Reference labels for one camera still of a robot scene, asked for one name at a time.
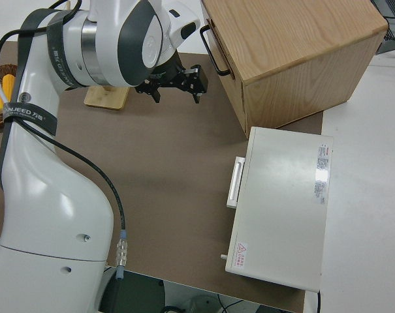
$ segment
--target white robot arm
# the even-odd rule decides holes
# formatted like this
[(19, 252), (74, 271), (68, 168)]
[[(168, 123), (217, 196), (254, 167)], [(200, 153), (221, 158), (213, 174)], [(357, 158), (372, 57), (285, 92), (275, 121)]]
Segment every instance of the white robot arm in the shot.
[(41, 9), (26, 19), (3, 111), (1, 313), (96, 313), (113, 230), (103, 192), (24, 125), (53, 138), (60, 94), (89, 85), (137, 86), (157, 102), (158, 87), (178, 87), (198, 102), (207, 79), (199, 65), (184, 69), (176, 49), (199, 25), (181, 3), (161, 0), (91, 0), (90, 11)]

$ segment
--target screw hole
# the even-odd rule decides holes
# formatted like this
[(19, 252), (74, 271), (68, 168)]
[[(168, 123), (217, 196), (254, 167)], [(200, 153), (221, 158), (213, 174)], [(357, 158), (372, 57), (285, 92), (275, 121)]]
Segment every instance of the screw hole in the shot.
[(75, 236), (78, 241), (81, 243), (86, 243), (91, 240), (91, 237), (87, 235), (86, 233), (79, 233), (77, 236)]
[(61, 272), (62, 272), (63, 274), (69, 274), (69, 273), (71, 273), (71, 271), (72, 271), (72, 269), (71, 269), (70, 267), (67, 267), (67, 266), (64, 266), (64, 267), (61, 269)]

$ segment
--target white box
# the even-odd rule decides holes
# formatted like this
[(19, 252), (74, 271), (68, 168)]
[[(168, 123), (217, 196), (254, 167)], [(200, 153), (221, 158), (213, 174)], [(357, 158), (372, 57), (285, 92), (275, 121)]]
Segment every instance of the white box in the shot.
[(251, 129), (226, 271), (319, 291), (332, 143)]

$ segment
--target wooden box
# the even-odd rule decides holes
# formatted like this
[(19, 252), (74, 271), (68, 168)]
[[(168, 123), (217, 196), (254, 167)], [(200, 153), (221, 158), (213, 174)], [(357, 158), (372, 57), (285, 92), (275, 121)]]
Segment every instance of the wooden box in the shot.
[(387, 30), (369, 0), (202, 0), (239, 122), (277, 128), (349, 99)]

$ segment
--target white table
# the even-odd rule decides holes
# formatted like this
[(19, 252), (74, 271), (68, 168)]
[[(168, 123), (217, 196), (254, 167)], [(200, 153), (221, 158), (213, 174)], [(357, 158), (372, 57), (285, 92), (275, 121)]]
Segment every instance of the white table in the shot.
[[(395, 52), (373, 58), (351, 99), (324, 112), (334, 137), (322, 313), (395, 312)], [(304, 312), (316, 312), (306, 295)]]

